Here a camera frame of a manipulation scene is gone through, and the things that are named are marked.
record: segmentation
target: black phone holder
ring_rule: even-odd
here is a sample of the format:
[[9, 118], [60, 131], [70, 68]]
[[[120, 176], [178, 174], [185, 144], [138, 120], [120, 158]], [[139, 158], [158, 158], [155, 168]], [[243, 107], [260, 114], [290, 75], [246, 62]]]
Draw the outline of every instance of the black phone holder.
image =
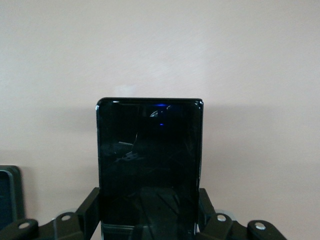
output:
[[[101, 220], [99, 192], [98, 187], [94, 188], [76, 212], [63, 213], [45, 225], [38, 226], [34, 219], [17, 220], [0, 231], [0, 239], [90, 240]], [[267, 221], [252, 220], [245, 227], [226, 214], [216, 213], [204, 188], [199, 190], [197, 225], [196, 240], [286, 240], [277, 228]], [[139, 240], [157, 239], [156, 236], [144, 238], [143, 229], [137, 228], [135, 231], [132, 240], [139, 236]]]
[[216, 213], [199, 188], [201, 99], [103, 98], [97, 105], [99, 180], [76, 212], [38, 226], [19, 219], [1, 240], [285, 240], [269, 222]]

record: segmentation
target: metal screw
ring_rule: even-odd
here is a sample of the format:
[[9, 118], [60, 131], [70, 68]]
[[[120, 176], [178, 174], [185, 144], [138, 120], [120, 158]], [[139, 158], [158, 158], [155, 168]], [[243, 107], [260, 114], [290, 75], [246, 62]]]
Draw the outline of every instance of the metal screw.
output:
[[266, 229], [266, 226], [261, 222], [256, 222], [254, 225], [255, 225], [256, 229], [259, 229], [259, 230], [265, 230]]
[[227, 221], [227, 218], [224, 215], [219, 214], [218, 216], [216, 216], [216, 218], [220, 221], [220, 222], [225, 222]]
[[27, 228], [27, 227], [29, 227], [29, 226], [30, 226], [30, 223], [28, 223], [28, 222], [26, 221], [26, 222], [21, 223], [21, 224], [19, 225], [19, 229], [25, 229], [25, 228]]
[[67, 220], [69, 220], [70, 218], [71, 218], [70, 215], [64, 215], [64, 216], [61, 218], [61, 220], [62, 220], [62, 221], [67, 221]]

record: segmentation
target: phone mount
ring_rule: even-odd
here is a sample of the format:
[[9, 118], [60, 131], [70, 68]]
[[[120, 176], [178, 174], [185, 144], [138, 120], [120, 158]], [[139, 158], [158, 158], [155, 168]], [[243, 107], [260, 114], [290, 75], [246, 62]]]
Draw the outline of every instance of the phone mount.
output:
[[103, 98], [96, 107], [99, 188], [76, 212], [20, 219], [1, 240], [285, 240], [269, 222], [216, 213], [199, 188], [203, 102]]
[[[90, 240], [101, 220], [99, 192], [98, 187], [94, 188], [76, 212], [63, 213], [45, 225], [38, 226], [34, 219], [15, 221], [0, 231], [0, 239]], [[199, 190], [197, 225], [196, 240], [286, 240], [277, 228], [267, 221], [252, 220], [245, 227], [226, 214], [216, 213], [204, 188]], [[140, 240], [156, 239], [143, 238], [142, 235], [140, 237]]]

